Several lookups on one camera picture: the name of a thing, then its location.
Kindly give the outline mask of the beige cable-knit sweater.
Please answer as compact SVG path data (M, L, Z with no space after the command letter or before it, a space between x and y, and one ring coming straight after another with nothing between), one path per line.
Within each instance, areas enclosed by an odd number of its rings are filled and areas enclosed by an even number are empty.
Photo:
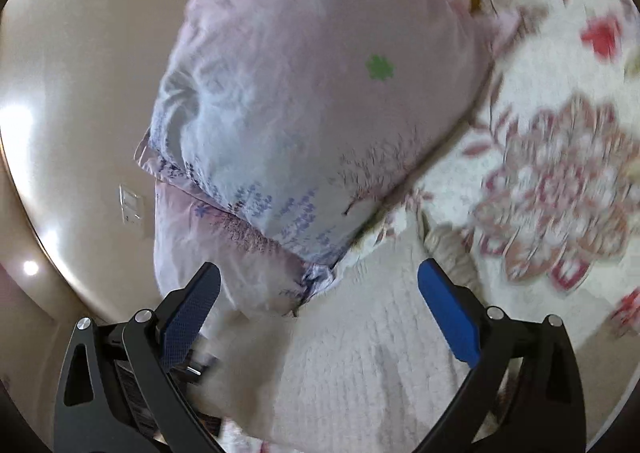
M450 351L416 274L435 258L454 282L483 290L468 222L426 210L350 262L296 317L238 317L210 338L220 363L196 406L248 435L302 452L410 452L468 369Z

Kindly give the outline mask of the white floral bed quilt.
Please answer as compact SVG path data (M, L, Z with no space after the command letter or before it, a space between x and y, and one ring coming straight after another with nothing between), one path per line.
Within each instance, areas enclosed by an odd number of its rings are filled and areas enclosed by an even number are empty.
M595 443L639 378L639 12L632 0L485 5L520 11L520 40L337 283L411 213L465 220L478 297L516 319L563 320Z

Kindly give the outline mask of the left pink floral pillow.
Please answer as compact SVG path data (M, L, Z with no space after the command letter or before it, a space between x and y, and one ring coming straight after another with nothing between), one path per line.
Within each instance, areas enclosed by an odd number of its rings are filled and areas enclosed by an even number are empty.
M230 306L248 317L288 314L331 288L335 277L266 239L233 214L165 182L155 183L154 272L163 295L217 265Z

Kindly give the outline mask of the pink floral pillow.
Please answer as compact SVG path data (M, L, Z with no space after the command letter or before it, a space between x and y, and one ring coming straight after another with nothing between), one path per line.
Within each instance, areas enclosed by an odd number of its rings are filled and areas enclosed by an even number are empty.
M471 0L189 0L142 145L334 265L472 106L489 38Z
M165 182L155 183L154 272L163 295L217 265L230 306L248 317L288 314L331 288L335 277L266 239L233 214Z

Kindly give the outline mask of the right pink floral pillow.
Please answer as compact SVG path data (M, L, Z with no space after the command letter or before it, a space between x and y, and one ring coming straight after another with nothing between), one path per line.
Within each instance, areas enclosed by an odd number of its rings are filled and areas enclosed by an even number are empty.
M189 0L142 145L334 265L472 106L489 38L471 0Z

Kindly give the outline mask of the white wall switch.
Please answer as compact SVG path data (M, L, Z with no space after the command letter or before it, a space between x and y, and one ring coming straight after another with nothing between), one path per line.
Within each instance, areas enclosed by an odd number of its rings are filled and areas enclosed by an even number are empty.
M140 239L144 237L144 204L143 198L120 184L118 188L120 215L122 224Z

